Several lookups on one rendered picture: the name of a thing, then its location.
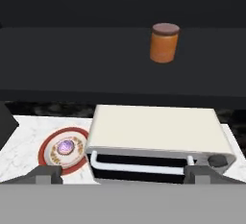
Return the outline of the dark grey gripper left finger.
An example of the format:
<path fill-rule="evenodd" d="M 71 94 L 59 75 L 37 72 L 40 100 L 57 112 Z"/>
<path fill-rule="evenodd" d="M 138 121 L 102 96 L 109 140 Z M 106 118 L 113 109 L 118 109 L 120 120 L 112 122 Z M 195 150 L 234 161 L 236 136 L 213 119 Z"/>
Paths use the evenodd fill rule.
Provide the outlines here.
<path fill-rule="evenodd" d="M 28 174 L 19 176 L 8 181 L 5 184 L 21 185 L 52 185 L 62 184 L 62 168 L 53 165 L 40 165 L 30 171 Z"/>

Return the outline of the dark toaster oven knob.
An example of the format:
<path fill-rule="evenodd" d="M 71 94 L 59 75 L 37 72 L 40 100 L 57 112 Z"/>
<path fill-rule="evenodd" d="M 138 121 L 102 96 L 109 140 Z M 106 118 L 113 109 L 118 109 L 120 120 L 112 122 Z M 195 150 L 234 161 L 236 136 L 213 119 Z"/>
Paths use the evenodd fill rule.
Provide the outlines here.
<path fill-rule="evenodd" d="M 208 162 L 211 167 L 224 167 L 228 164 L 224 155 L 211 155 L 208 157 Z"/>

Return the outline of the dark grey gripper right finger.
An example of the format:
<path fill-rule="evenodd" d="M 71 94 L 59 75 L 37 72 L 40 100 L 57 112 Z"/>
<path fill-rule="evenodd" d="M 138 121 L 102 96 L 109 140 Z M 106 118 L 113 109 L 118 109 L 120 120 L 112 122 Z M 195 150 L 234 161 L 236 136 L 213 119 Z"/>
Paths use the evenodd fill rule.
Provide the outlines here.
<path fill-rule="evenodd" d="M 243 182 L 223 175 L 220 168 L 208 165 L 188 165 L 184 168 L 184 183 L 192 185 L 243 185 Z"/>

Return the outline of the cream toaster oven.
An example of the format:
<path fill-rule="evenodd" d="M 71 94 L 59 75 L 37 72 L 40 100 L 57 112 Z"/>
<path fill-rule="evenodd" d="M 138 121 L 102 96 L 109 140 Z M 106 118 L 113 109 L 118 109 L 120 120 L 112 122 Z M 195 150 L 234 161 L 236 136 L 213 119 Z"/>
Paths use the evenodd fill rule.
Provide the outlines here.
<path fill-rule="evenodd" d="M 98 162 L 183 167 L 209 165 L 211 155 L 235 155 L 213 109 L 99 105 L 86 144 Z M 142 181 L 181 184 L 185 175 L 135 173 L 95 169 L 96 181 Z"/>

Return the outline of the orange jam jar brown lid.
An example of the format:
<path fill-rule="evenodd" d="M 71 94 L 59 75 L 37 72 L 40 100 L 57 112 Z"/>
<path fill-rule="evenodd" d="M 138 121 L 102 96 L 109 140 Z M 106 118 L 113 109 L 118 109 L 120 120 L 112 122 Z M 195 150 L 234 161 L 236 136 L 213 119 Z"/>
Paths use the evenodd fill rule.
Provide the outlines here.
<path fill-rule="evenodd" d="M 166 63 L 174 60 L 180 27 L 171 23 L 157 23 L 152 27 L 150 59 Z"/>

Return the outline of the red rimmed patterned plate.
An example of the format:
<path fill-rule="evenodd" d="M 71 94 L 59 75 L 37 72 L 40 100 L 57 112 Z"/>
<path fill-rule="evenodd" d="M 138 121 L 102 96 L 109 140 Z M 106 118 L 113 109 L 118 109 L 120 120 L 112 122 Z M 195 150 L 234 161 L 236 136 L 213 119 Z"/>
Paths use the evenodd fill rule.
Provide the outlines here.
<path fill-rule="evenodd" d="M 86 164 L 87 137 L 88 131 L 79 127 L 57 130 L 39 147 L 38 164 L 60 166 L 62 176 L 77 171 Z"/>

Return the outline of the dark open cabinet shelf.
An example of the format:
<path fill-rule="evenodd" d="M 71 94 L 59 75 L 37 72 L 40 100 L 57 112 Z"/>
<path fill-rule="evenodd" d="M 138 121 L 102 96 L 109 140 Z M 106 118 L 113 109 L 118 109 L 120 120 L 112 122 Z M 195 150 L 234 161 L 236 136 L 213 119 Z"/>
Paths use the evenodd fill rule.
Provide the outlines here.
<path fill-rule="evenodd" d="M 3 28 L 0 100 L 246 109 L 246 29 L 184 29 L 175 59 L 146 28 Z"/>

